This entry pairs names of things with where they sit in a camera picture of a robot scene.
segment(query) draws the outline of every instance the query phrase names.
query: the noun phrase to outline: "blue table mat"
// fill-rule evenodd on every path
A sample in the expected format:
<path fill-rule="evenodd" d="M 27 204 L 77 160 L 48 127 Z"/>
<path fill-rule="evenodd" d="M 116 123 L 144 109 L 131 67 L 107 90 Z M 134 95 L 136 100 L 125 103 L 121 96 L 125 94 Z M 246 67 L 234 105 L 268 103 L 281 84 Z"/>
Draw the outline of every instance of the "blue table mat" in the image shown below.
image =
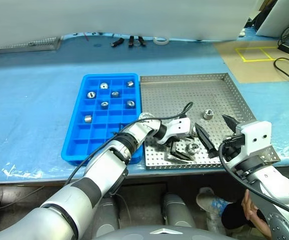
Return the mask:
<path fill-rule="evenodd" d="M 248 34 L 245 40 L 272 40 Z M 289 82 L 238 83 L 211 42 L 160 46 L 148 41 L 147 47 L 111 48 L 115 40 L 78 36 L 64 40 L 58 51 L 0 54 L 0 183 L 57 181 L 70 175 L 74 166 L 61 158 L 61 149 L 86 74 L 229 73 L 256 118 L 272 122 L 272 144 L 282 159 L 277 166 L 289 166 Z M 146 170 L 144 159 L 128 170 L 131 177 L 221 171 Z"/>

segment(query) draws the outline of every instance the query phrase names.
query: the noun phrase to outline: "sneaker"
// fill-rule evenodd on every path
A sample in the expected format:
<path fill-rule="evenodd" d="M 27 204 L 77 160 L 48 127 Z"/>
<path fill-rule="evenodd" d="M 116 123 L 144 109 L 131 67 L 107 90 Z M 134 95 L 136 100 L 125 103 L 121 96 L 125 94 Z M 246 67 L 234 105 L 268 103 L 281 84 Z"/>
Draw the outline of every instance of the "sneaker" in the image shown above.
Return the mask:
<path fill-rule="evenodd" d="M 210 232 L 227 235 L 221 222 L 221 215 L 229 202 L 217 197 L 210 187 L 200 188 L 195 198 L 198 206 L 206 211 L 206 226 Z"/>

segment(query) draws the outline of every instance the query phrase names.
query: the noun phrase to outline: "white backdrop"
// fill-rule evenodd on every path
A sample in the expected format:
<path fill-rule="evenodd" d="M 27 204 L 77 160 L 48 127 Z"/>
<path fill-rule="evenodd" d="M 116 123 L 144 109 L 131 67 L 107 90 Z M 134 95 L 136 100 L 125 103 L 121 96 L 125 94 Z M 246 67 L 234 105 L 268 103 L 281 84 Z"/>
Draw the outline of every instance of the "white backdrop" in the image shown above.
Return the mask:
<path fill-rule="evenodd" d="M 79 32 L 233 40 L 257 0 L 0 0 L 0 47 Z"/>

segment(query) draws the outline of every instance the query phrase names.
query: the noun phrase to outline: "black tool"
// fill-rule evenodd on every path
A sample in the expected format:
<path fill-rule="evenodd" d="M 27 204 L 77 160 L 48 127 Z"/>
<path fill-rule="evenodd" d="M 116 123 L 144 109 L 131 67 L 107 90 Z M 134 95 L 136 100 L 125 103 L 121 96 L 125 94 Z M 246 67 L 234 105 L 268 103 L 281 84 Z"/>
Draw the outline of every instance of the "black tool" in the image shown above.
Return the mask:
<path fill-rule="evenodd" d="M 177 150 L 177 146 L 176 146 L 176 142 L 173 141 L 171 143 L 171 148 L 170 148 L 170 154 L 180 160 L 184 160 L 184 161 L 193 161 L 193 159 L 191 158 L 191 156 L 185 152 L 180 152 Z"/>
<path fill-rule="evenodd" d="M 122 44 L 124 41 L 125 40 L 122 37 L 120 37 L 117 41 L 112 42 L 110 45 L 111 47 L 115 48 L 116 46 L 119 46 L 120 44 Z"/>
<path fill-rule="evenodd" d="M 130 36 L 129 37 L 129 48 L 132 48 L 134 46 L 134 40 L 135 40 L 135 37 L 134 36 Z"/>
<path fill-rule="evenodd" d="M 215 145 L 212 143 L 212 141 L 209 138 L 209 134 L 207 131 L 200 126 L 199 124 L 194 124 L 196 134 L 198 135 L 198 138 L 200 139 L 200 142 L 203 144 L 205 149 L 208 152 L 208 157 L 210 159 L 218 157 L 218 151 L 215 148 Z"/>
<path fill-rule="evenodd" d="M 141 46 L 145 47 L 146 46 L 146 42 L 145 40 L 143 39 L 142 36 L 138 36 L 138 41 L 140 43 Z"/>
<path fill-rule="evenodd" d="M 235 118 L 233 118 L 232 116 L 229 115 L 222 115 L 226 125 L 231 129 L 231 131 L 233 131 L 234 133 L 236 132 L 236 127 L 238 124 L 240 124 L 239 121 L 237 121 Z"/>

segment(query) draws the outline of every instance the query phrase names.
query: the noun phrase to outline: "black cable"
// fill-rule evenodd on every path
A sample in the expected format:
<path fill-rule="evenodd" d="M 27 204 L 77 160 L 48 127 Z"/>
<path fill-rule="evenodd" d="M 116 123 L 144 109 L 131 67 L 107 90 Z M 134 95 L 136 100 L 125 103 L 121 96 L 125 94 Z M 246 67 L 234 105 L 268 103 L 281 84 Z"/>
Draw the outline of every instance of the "black cable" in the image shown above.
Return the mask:
<path fill-rule="evenodd" d="M 284 205 L 282 202 L 273 199 L 272 197 L 269 197 L 265 194 L 263 194 L 262 192 L 259 192 L 257 189 L 255 189 L 253 186 L 245 183 L 244 181 L 242 181 L 237 175 L 235 175 L 227 166 L 227 164 L 224 161 L 224 156 L 223 156 L 223 148 L 225 146 L 225 143 L 221 143 L 219 146 L 219 159 L 220 162 L 222 164 L 222 166 L 224 167 L 224 169 L 229 173 L 229 175 L 231 177 L 233 177 L 239 184 L 241 184 L 243 187 L 245 187 L 246 189 L 248 189 L 249 191 L 253 192 L 254 194 L 258 195 L 259 197 L 267 200 L 268 202 L 276 205 L 279 208 L 282 208 L 283 210 L 286 210 L 287 212 L 289 212 L 289 206 Z"/>
<path fill-rule="evenodd" d="M 175 118 L 178 118 L 180 117 L 181 115 L 185 114 L 186 112 L 188 112 L 192 106 L 193 106 L 193 102 L 188 102 L 182 112 L 178 113 L 177 115 L 174 115 L 174 116 L 165 116 L 165 117 L 147 117 L 147 118 L 143 118 L 143 119 L 137 119 L 135 121 L 132 121 L 130 122 L 129 124 L 127 124 L 126 126 L 124 126 L 123 129 L 121 129 L 120 132 L 123 132 L 126 128 L 130 127 L 131 125 L 135 124 L 135 123 L 138 123 L 138 122 L 143 122 L 143 121 L 148 121 L 148 120 L 168 120 L 168 119 L 175 119 Z M 118 135 L 119 132 L 115 133 L 113 135 L 113 137 L 111 137 L 109 140 L 107 140 L 105 143 L 103 143 L 100 147 L 98 147 L 96 150 L 94 150 L 88 157 L 86 157 L 74 170 L 73 172 L 70 174 L 70 176 L 68 177 L 68 179 L 65 181 L 64 185 L 67 185 L 70 183 L 70 181 L 72 180 L 72 178 L 74 177 L 74 175 L 78 172 L 78 170 L 82 167 L 82 165 L 84 165 L 87 161 L 91 160 L 94 155 L 101 149 L 103 149 L 107 144 L 108 142 L 110 142 L 116 135 Z"/>
<path fill-rule="evenodd" d="M 281 44 L 283 44 L 284 43 L 284 41 L 283 40 L 286 40 L 287 38 L 289 38 L 289 35 L 288 34 L 286 34 L 285 36 L 284 36 L 284 33 L 287 31 L 289 29 L 289 26 L 288 27 L 286 27 L 283 31 L 282 31 L 282 33 L 281 33 L 281 35 L 280 35 L 280 39 L 278 40 L 278 47 L 281 45 Z"/>
<path fill-rule="evenodd" d="M 273 66 L 278 69 L 280 72 L 282 72 L 284 75 L 288 76 L 289 77 L 289 74 L 286 73 L 284 70 L 282 70 L 280 67 L 277 66 L 277 61 L 278 60 L 281 60 L 281 59 L 284 59 L 284 60 L 288 60 L 289 61 L 289 58 L 286 58 L 286 57 L 279 57 L 277 58 L 276 60 L 274 60 L 273 62 Z"/>

